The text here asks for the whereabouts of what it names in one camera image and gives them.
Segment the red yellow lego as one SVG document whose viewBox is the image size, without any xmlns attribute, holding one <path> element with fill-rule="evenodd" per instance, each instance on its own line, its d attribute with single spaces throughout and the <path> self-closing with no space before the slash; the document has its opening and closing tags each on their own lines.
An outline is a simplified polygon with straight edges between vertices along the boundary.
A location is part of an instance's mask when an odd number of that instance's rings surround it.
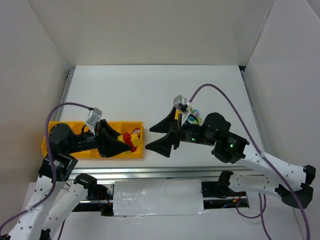
<svg viewBox="0 0 320 240">
<path fill-rule="evenodd" d="M 137 151 L 138 146 L 141 143 L 140 136 L 137 136 L 136 134 L 132 132 L 126 132 L 117 137 L 117 140 L 120 142 L 123 142 L 130 146 L 130 150 L 126 151 L 126 154 L 131 154 Z"/>
</svg>

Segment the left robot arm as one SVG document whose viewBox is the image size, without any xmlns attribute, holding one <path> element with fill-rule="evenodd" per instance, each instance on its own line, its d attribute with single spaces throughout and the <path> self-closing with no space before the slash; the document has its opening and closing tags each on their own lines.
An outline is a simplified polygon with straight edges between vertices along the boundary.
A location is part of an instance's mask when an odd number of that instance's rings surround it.
<svg viewBox="0 0 320 240">
<path fill-rule="evenodd" d="M 16 225 L 1 236 L 2 240 L 51 240 L 57 231 L 62 231 L 66 218 L 81 200 L 98 199 L 108 192 L 95 177 L 81 173 L 56 201 L 78 162 L 73 154 L 96 151 L 102 158 L 111 158 L 132 149 L 104 119 L 94 124 L 50 122 L 45 140 L 47 154 L 33 193 L 25 209 L 18 214 Z"/>
</svg>

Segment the red arched lego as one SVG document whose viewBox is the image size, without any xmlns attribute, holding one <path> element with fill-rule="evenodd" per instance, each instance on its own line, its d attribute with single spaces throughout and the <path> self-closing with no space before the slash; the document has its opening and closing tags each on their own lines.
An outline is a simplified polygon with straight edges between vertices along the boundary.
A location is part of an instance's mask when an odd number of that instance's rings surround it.
<svg viewBox="0 0 320 240">
<path fill-rule="evenodd" d="M 140 136 L 141 134 L 141 129 L 140 128 L 135 128 L 133 131 L 132 131 L 133 134 L 136 134 L 138 137 Z"/>
</svg>

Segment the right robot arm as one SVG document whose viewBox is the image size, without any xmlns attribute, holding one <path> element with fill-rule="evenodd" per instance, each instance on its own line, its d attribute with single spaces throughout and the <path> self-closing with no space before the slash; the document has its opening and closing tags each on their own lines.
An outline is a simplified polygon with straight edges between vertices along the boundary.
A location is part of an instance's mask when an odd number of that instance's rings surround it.
<svg viewBox="0 0 320 240">
<path fill-rule="evenodd" d="M 217 112 L 208 114 L 202 124 L 183 123 L 183 117 L 172 108 L 166 118 L 150 128 L 150 132 L 165 135 L 145 148 L 168 158 L 180 142 L 212 146 L 211 153 L 219 161 L 247 167 L 259 174 L 244 176 L 222 171 L 217 182 L 222 194 L 253 192 L 271 195 L 296 209 L 306 209 L 310 204 L 315 167 L 298 166 L 268 153 L 259 153 L 252 142 L 230 132 L 231 123 Z"/>
</svg>

